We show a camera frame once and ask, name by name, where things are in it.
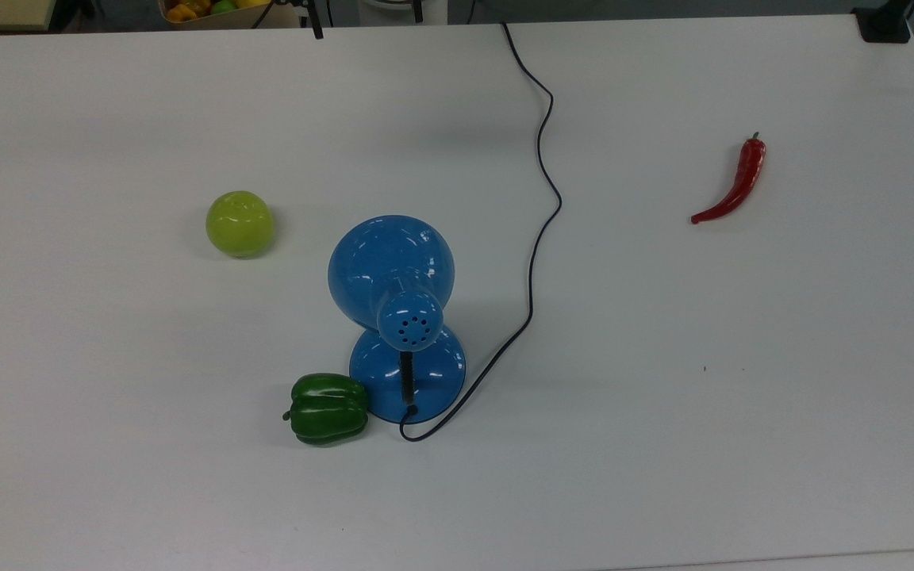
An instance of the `black clamp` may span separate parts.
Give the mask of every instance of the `black clamp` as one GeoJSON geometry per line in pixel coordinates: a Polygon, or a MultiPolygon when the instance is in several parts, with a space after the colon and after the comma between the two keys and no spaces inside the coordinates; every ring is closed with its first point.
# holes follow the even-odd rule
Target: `black clamp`
{"type": "Polygon", "coordinates": [[[907,44],[912,34],[908,30],[908,16],[904,11],[914,0],[888,0],[879,8],[853,8],[859,23],[859,35],[870,44],[907,44]]]}

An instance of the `table surface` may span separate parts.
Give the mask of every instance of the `table surface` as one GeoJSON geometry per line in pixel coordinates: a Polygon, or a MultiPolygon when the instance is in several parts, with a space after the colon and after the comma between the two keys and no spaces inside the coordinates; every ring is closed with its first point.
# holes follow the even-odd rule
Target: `table surface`
{"type": "Polygon", "coordinates": [[[280,416],[358,339],[326,286],[353,224],[446,237],[471,373],[524,317],[554,199],[501,30],[0,37],[0,569],[914,549],[914,41],[851,16],[511,28],[566,195],[536,322],[431,440],[374,420],[329,449],[280,416]],[[689,225],[754,131],[751,199],[689,225]],[[235,189],[278,220],[258,259],[206,239],[235,189]]]}
{"type": "Polygon", "coordinates": [[[676,571],[914,571],[914,552],[713,563],[676,571]]]}
{"type": "Polygon", "coordinates": [[[44,30],[55,0],[0,0],[0,30],[44,30]]]}

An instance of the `blue desk lamp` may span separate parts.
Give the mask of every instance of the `blue desk lamp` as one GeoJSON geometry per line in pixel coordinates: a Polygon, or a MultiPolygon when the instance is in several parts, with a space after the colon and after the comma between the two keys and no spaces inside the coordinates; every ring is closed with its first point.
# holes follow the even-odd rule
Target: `blue desk lamp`
{"type": "Polygon", "coordinates": [[[454,285],[450,247],[417,218],[375,217],[356,225],[330,256],[330,295],[366,328],[351,352],[351,378],[369,412],[422,423],[449,408],[464,386],[464,349],[443,325],[454,285]]]}

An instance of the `green apple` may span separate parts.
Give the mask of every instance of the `green apple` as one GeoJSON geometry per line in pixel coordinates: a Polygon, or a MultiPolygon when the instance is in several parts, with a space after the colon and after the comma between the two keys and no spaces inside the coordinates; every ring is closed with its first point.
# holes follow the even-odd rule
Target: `green apple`
{"type": "Polygon", "coordinates": [[[235,5],[235,2],[232,2],[232,0],[221,0],[221,2],[214,4],[213,8],[210,8],[210,14],[224,14],[235,10],[238,10],[238,6],[235,5]]]}
{"type": "Polygon", "coordinates": [[[255,256],[273,238],[273,216],[259,196],[246,190],[228,192],[210,206],[206,235],[228,256],[255,256]]]}

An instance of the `black cable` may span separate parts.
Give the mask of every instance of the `black cable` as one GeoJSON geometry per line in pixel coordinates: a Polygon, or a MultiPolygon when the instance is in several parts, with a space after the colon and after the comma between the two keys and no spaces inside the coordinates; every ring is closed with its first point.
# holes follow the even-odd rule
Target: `black cable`
{"type": "Polygon", "coordinates": [[[267,12],[270,11],[270,8],[272,8],[274,4],[275,0],[270,0],[270,2],[267,3],[266,8],[263,8],[263,13],[260,14],[260,17],[256,18],[256,23],[250,26],[249,29],[257,29],[261,23],[263,23],[263,19],[266,17],[267,12]]]}
{"type": "Polygon", "coordinates": [[[515,331],[514,334],[510,336],[510,339],[507,339],[507,341],[503,343],[503,347],[500,347],[500,350],[496,351],[496,354],[494,354],[493,357],[489,360],[489,364],[487,364],[486,368],[483,369],[482,372],[478,375],[478,379],[475,379],[474,382],[471,383],[471,387],[468,387],[467,393],[464,393],[464,397],[461,397],[461,399],[457,401],[457,404],[454,405],[454,408],[451,408],[450,412],[447,412],[447,415],[443,416],[443,419],[440,420],[439,423],[436,423],[436,426],[431,427],[431,429],[428,429],[428,431],[420,436],[409,436],[404,434],[404,425],[407,424],[407,420],[409,420],[411,416],[417,415],[418,413],[418,407],[414,404],[411,404],[407,408],[407,412],[404,412],[404,416],[400,420],[399,427],[401,437],[409,442],[421,442],[429,436],[434,435],[436,431],[441,429],[447,422],[450,422],[450,419],[454,418],[454,415],[456,415],[457,411],[460,411],[461,407],[464,406],[465,402],[467,402],[467,399],[471,398],[471,394],[474,393],[479,384],[482,383],[482,380],[486,378],[486,375],[492,371],[493,366],[496,365],[498,360],[500,360],[500,357],[503,357],[503,354],[508,350],[508,348],[510,348],[510,346],[512,346],[512,344],[514,344],[514,341],[517,340],[517,337],[519,337],[521,333],[527,329],[527,326],[531,324],[531,319],[534,318],[534,259],[536,259],[538,255],[538,245],[541,243],[541,237],[543,237],[545,234],[545,228],[548,228],[548,225],[551,224],[552,220],[555,219],[556,214],[559,214],[559,210],[563,209],[563,196],[559,192],[559,189],[555,188],[555,183],[552,181],[552,177],[548,176],[548,170],[545,169],[545,162],[543,158],[541,158],[541,134],[544,133],[545,125],[548,123],[548,118],[552,115],[552,106],[555,105],[555,97],[552,95],[552,92],[548,90],[548,87],[545,87],[541,81],[538,81],[536,76],[531,75],[531,72],[528,71],[528,69],[524,66],[524,62],[521,61],[520,54],[517,53],[517,48],[514,46],[514,39],[512,36],[510,36],[510,29],[507,28],[507,22],[500,22],[500,26],[503,26],[503,33],[505,33],[507,36],[507,43],[510,44],[510,51],[513,52],[514,59],[517,60],[517,65],[520,66],[521,71],[523,71],[524,75],[527,75],[528,78],[531,79],[534,84],[536,84],[536,86],[541,87],[541,90],[545,91],[545,94],[548,95],[548,110],[545,112],[545,118],[541,120],[541,124],[538,125],[538,134],[536,141],[534,141],[534,151],[536,152],[538,159],[538,167],[541,167],[541,174],[543,174],[545,177],[545,182],[548,183],[548,187],[552,188],[552,193],[555,194],[556,207],[555,210],[552,210],[552,214],[549,214],[547,220],[545,220],[545,224],[541,224],[541,230],[538,231],[538,236],[534,239],[534,246],[531,247],[531,261],[527,266],[527,318],[524,319],[524,322],[520,328],[518,328],[517,331],[515,331]]]}

